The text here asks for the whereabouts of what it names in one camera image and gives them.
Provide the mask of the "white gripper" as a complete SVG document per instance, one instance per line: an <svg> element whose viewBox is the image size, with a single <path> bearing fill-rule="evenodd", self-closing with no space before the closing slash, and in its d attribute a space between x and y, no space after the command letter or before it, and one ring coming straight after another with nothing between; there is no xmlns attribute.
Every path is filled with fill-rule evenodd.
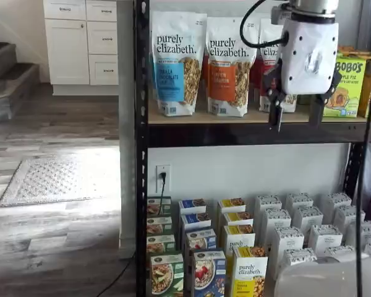
<svg viewBox="0 0 371 297"><path fill-rule="evenodd" d="M281 58L264 72L263 89L270 102L270 129L279 132L282 102L287 94L317 94L310 103L310 125L320 125L323 111L342 75L335 70L339 24L316 24L286 20L283 32L289 34L280 49Z"/></svg>

